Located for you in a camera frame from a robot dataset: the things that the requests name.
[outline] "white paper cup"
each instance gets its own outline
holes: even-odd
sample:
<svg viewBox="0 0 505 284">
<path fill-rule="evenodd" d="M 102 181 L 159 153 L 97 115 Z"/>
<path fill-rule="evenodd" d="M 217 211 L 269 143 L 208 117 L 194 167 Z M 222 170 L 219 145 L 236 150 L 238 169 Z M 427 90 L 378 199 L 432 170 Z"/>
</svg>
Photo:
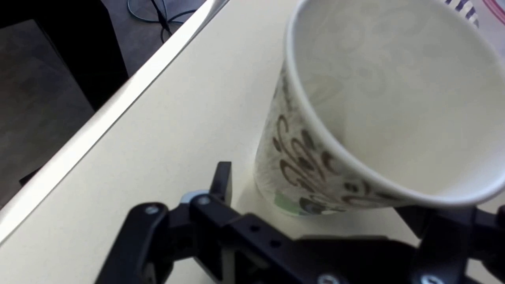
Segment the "white paper cup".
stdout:
<svg viewBox="0 0 505 284">
<path fill-rule="evenodd" d="M 254 173 L 296 214 L 479 203 L 505 181 L 498 57 L 438 0 L 301 1 Z"/>
</svg>

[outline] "gray carpet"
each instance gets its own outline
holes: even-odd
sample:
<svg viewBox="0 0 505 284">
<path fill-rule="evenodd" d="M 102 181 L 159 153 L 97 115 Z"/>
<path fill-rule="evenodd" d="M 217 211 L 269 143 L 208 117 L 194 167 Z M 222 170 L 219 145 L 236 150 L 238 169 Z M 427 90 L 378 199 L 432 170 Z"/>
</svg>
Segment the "gray carpet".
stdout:
<svg viewBox="0 0 505 284">
<path fill-rule="evenodd" d="M 167 16 L 202 1 L 165 0 Z M 126 0 L 104 3 L 127 72 L 134 74 L 162 44 L 160 27 L 132 19 Z M 149 0 L 130 0 L 130 6 L 154 17 Z M 20 189 L 18 178 L 50 159 L 91 115 L 77 84 L 33 20 L 0 28 L 0 207 Z"/>
</svg>

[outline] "cup rim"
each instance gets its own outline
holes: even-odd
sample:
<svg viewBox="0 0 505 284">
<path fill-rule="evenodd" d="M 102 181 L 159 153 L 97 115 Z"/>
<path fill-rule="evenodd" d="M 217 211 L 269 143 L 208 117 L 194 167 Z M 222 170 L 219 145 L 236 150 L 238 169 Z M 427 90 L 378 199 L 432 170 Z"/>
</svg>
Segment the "cup rim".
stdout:
<svg viewBox="0 0 505 284">
<path fill-rule="evenodd" d="M 340 145 L 329 129 L 325 126 L 325 123 L 318 118 L 315 113 L 314 107 L 310 106 L 307 96 L 304 95 L 304 88 L 299 82 L 299 74 L 296 68 L 296 60 L 295 60 L 295 41 L 296 41 L 296 24 L 299 19 L 299 13 L 304 9 L 304 6 L 310 0 L 301 0 L 295 11 L 291 13 L 288 22 L 287 22 L 287 30 L 285 30 L 285 38 L 284 38 L 284 69 L 285 69 L 285 80 L 287 84 L 291 85 L 291 95 L 296 99 L 298 109 L 307 126 L 315 129 L 320 136 L 321 143 L 326 147 L 326 150 L 334 155 L 336 158 L 342 159 L 345 164 L 350 166 L 351 170 L 356 173 L 366 177 L 366 180 L 375 183 L 380 186 L 380 189 L 400 196 L 407 199 L 407 202 L 415 202 L 418 205 L 427 205 L 427 207 L 443 207 L 443 208 L 456 208 L 456 207 L 470 207 L 481 203 L 490 197 L 493 197 L 498 191 L 501 191 L 501 186 L 505 183 L 505 173 L 500 177 L 493 178 L 492 183 L 489 183 L 484 188 L 479 188 L 475 191 L 475 194 L 463 194 L 463 196 L 430 196 L 424 194 L 419 191 L 415 191 L 411 188 L 402 186 L 388 177 L 380 175 L 364 162 L 361 162 L 358 158 L 355 158 L 344 145 Z M 448 17 L 452 17 L 454 20 L 459 20 L 460 24 L 467 25 L 467 30 L 470 35 L 473 35 L 475 39 L 481 41 L 484 50 L 487 55 L 493 57 L 498 61 L 498 55 L 495 54 L 493 49 L 490 49 L 484 39 L 470 27 L 460 16 L 454 14 L 449 11 L 443 3 L 438 3 L 440 8 L 445 8 L 448 13 Z"/>
</svg>

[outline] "white table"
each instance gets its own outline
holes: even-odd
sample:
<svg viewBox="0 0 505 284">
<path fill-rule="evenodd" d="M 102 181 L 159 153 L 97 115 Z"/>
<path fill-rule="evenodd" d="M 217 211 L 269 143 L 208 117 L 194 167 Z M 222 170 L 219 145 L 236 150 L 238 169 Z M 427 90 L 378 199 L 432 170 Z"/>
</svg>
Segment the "white table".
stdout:
<svg viewBox="0 0 505 284">
<path fill-rule="evenodd" d="M 220 1 L 208 0 L 0 213 L 4 238 L 52 191 L 3 241 L 0 281 L 93 282 L 130 207 L 159 200 L 173 208 L 183 192 L 209 184 L 217 161 L 233 162 L 233 207 L 290 237 L 378 233 L 415 243 L 392 210 L 298 219 L 276 213 L 255 192 L 250 166 L 293 6 L 295 0 L 231 0 L 219 11 Z M 492 282 L 478 265 L 470 268 Z M 209 279 L 186 260 L 168 282 Z"/>
</svg>

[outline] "metal screw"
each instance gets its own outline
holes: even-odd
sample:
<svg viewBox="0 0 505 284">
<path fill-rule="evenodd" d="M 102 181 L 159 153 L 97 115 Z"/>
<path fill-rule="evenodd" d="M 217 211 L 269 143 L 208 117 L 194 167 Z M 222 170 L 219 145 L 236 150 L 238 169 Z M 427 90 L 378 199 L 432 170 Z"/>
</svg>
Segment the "metal screw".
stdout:
<svg viewBox="0 0 505 284">
<path fill-rule="evenodd" d="M 209 199 L 208 199 L 208 196 L 202 196 L 202 197 L 198 197 L 195 202 L 197 202 L 198 205 L 206 205 L 206 203 L 209 203 Z"/>
<path fill-rule="evenodd" d="M 159 211 L 159 208 L 156 205 L 148 205 L 143 208 L 145 214 L 156 214 Z"/>
<path fill-rule="evenodd" d="M 318 278 L 317 278 L 317 284 L 339 284 L 340 281 L 337 281 L 337 278 L 336 276 L 332 276 L 332 274 L 320 274 Z"/>
<path fill-rule="evenodd" d="M 443 281 L 433 274 L 421 274 L 419 282 L 421 284 L 443 284 Z"/>
</svg>

